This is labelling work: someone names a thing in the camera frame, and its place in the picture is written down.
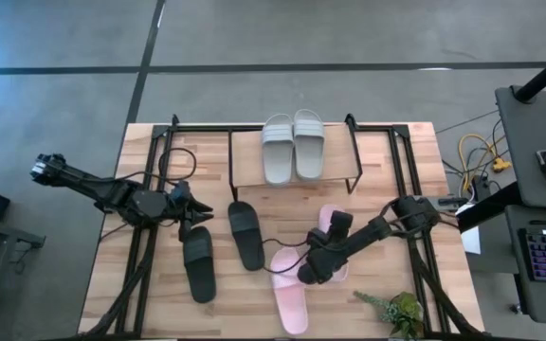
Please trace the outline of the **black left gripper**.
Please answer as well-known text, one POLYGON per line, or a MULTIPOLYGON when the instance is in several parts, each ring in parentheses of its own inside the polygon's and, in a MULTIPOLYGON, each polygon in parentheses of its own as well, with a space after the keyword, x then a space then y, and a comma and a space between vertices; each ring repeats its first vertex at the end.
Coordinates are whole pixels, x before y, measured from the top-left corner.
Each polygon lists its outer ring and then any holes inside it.
POLYGON ((187 200, 168 199, 166 217, 174 223, 178 223, 178 240, 185 241, 194 225, 201 224, 213 218, 213 208, 191 197, 187 200))

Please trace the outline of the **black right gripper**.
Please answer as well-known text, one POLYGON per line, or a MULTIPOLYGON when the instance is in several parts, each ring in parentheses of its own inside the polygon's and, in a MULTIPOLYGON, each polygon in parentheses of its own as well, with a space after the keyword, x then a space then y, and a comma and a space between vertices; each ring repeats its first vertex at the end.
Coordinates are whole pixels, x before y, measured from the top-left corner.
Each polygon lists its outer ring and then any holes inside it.
POLYGON ((329 236, 322 230, 311 229, 306 238, 309 250, 297 276, 304 284, 341 282, 348 276, 348 261, 337 247, 331 245, 329 236))

